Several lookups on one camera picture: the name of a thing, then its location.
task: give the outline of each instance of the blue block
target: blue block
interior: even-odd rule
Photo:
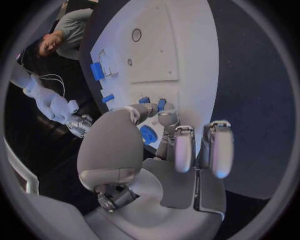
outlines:
[[[91,64],[90,69],[96,81],[105,78],[100,62]]]
[[[141,98],[138,102],[140,104],[149,104],[150,103],[150,98],[145,96],[145,97]]]
[[[145,145],[155,143],[158,140],[156,132],[149,126],[144,125],[140,129],[142,138],[145,139]]]
[[[102,103],[106,104],[108,101],[110,101],[112,99],[115,99],[115,96],[113,94],[108,95],[108,96],[102,98]]]
[[[158,108],[159,112],[162,111],[162,110],[164,110],[166,102],[167,102],[166,99],[163,99],[163,98],[161,98],[159,100],[159,102],[157,104],[157,108]]]

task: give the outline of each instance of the man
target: man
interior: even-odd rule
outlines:
[[[79,60],[80,42],[92,12],[92,9],[87,8],[64,15],[54,31],[41,39],[37,50],[38,56],[47,57],[56,51],[62,57]]]

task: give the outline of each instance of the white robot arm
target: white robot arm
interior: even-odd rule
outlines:
[[[89,131],[93,120],[87,115],[74,115],[79,109],[75,100],[68,102],[57,92],[44,87],[37,76],[27,73],[21,65],[16,63],[10,81],[22,88],[25,95],[35,99],[38,109],[48,119],[67,125],[79,138],[83,138]]]

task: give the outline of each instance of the gray shirt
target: gray shirt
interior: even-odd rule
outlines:
[[[86,23],[93,10],[90,8],[72,11],[64,15],[55,27],[63,33],[63,42],[56,50],[62,57],[79,60],[79,46],[83,38]]]

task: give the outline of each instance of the sleeve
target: sleeve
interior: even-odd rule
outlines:
[[[80,9],[76,11],[71,11],[64,15],[61,19],[64,21],[87,21],[93,10],[91,8]]]
[[[73,60],[79,60],[79,51],[74,48],[58,48],[56,50],[57,54],[67,58],[67,59],[73,59]]]

